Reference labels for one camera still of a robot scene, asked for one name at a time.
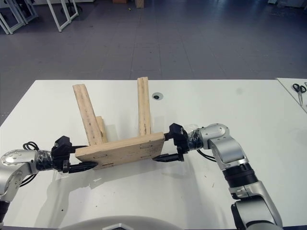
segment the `black cable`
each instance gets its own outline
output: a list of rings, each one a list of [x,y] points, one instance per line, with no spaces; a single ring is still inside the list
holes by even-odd
[[[197,150],[197,152],[203,156],[204,158],[206,158],[207,160],[210,160],[210,161],[213,161],[213,162],[216,162],[215,158],[213,156],[209,156],[207,154],[204,154],[202,151],[200,151],[199,149]]]
[[[39,147],[38,145],[33,142],[33,141],[29,141],[27,143],[24,143],[23,144],[23,148],[25,150],[39,150]],[[36,177],[37,174],[33,174],[33,175],[30,175],[28,178],[26,178],[25,180],[23,180],[20,184],[20,187],[23,187],[25,185],[27,185],[28,183],[30,183],[31,181],[33,181],[33,179]]]
[[[24,148],[24,150],[39,150],[38,145],[33,141],[29,141],[27,143],[24,143],[23,148]]]
[[[24,181],[23,181],[22,184],[20,185],[20,187],[29,184],[31,181],[33,181],[33,179],[36,177],[36,175],[37,175],[37,174],[34,174],[34,175],[29,176],[27,179],[29,179],[29,178],[31,178],[31,179],[30,179],[29,181],[25,182],[25,183],[24,183]]]

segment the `wooden leg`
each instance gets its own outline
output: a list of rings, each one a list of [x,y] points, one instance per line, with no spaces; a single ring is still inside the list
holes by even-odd
[[[102,144],[102,134],[86,86],[84,84],[73,85],[73,90],[75,92],[89,145]]]
[[[151,133],[148,77],[138,78],[139,136]]]
[[[98,123],[98,127],[100,129],[101,135],[102,135],[102,141],[104,143],[107,143],[107,138],[106,138],[106,128],[105,128],[105,123],[104,120],[102,119],[101,116],[96,117],[96,121]]]
[[[135,0],[136,8],[144,8],[144,0]]]

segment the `white table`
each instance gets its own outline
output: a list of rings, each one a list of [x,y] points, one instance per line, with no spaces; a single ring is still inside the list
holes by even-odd
[[[280,82],[281,85],[284,86],[284,88],[289,92],[289,94],[299,104],[298,94],[292,88],[292,85],[294,83],[297,83],[299,85],[304,85],[307,88],[307,85],[305,85],[305,82],[307,82],[307,79],[277,78],[277,80]],[[303,97],[303,106],[301,108],[307,113],[307,92],[302,93],[302,97]]]
[[[4,154],[35,141],[51,149],[62,135],[87,144],[72,85],[85,83],[110,141],[137,136],[135,80],[37,80],[0,127]],[[276,80],[150,80],[153,132],[173,122],[226,124],[265,184],[284,226],[307,225],[307,122],[305,112]],[[163,153],[175,153],[171,141]],[[61,175],[40,172],[20,188],[7,226],[58,228],[117,215],[148,216],[184,229],[235,228],[234,202],[218,166],[197,152],[185,162],[152,160]]]

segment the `scissors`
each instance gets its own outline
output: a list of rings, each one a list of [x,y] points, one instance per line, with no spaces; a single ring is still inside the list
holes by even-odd
[[[305,93],[306,92],[306,87],[303,86],[303,85],[299,85],[299,84],[293,84],[292,85],[293,89],[297,92],[298,94],[298,100],[299,100],[299,104],[301,106],[303,106],[303,96],[302,96],[302,93]]]

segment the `silver robot arm segment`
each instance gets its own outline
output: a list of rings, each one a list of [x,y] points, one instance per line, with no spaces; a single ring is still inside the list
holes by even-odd
[[[0,230],[3,226],[4,216],[13,201],[18,189],[35,177],[39,171],[57,170],[63,173],[77,173],[89,170],[95,166],[95,162],[81,162],[70,164],[70,154],[77,148],[84,146],[72,146],[66,136],[55,141],[51,151],[45,150],[12,150],[0,158]]]
[[[192,131],[188,137],[190,150],[212,150],[229,184],[231,196],[239,200],[231,206],[238,229],[255,229],[254,225],[267,229],[283,227],[273,201],[263,183],[255,176],[241,146],[230,136],[228,127],[213,124]]]

